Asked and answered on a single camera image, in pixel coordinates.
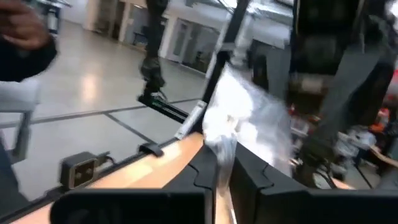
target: chair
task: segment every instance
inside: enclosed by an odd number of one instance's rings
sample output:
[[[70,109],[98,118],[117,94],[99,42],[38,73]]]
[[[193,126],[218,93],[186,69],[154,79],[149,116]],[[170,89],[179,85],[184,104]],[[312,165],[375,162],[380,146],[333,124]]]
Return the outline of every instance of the chair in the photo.
[[[40,82],[36,77],[23,82],[0,82],[0,113],[22,113],[15,148],[8,150],[12,163],[26,159],[30,139],[30,122],[39,103]]]

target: person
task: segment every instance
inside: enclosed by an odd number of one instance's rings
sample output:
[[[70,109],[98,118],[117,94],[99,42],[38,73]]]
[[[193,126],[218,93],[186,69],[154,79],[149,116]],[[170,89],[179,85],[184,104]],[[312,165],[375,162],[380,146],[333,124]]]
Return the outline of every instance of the person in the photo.
[[[43,72],[56,55],[55,40],[31,7],[21,0],[0,0],[0,81],[21,82],[33,77]],[[1,217],[27,203],[18,191],[18,182],[2,142],[0,183]]]

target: black bracket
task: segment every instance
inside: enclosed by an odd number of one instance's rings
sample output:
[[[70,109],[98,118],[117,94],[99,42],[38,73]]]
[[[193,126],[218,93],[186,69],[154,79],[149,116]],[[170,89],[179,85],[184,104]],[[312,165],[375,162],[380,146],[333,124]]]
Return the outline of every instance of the black bracket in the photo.
[[[151,95],[139,96],[138,102],[168,116],[169,118],[172,118],[173,120],[179,123],[184,123],[185,119],[189,115],[187,112],[182,111],[179,108],[176,108],[170,103]]]
[[[138,151],[153,154],[156,157],[161,157],[164,155],[164,152],[162,151],[162,149],[159,147],[158,144],[149,143],[149,142],[140,145],[138,147]]]

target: hand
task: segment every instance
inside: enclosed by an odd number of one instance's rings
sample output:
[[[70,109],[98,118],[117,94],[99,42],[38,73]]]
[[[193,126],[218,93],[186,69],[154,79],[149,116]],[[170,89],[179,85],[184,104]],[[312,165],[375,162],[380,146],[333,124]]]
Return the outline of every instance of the hand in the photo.
[[[0,0],[0,34],[23,50],[37,50],[50,40],[42,20],[21,0]]]

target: dark sleeve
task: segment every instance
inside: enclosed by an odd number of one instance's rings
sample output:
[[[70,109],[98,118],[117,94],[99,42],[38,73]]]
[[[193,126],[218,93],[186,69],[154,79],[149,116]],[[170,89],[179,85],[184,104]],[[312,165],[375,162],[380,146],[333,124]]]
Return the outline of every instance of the dark sleeve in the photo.
[[[41,49],[23,51],[0,40],[0,81],[20,82],[47,69],[57,55],[53,38]]]
[[[0,218],[29,206],[29,201],[18,191],[14,182],[0,170]]]

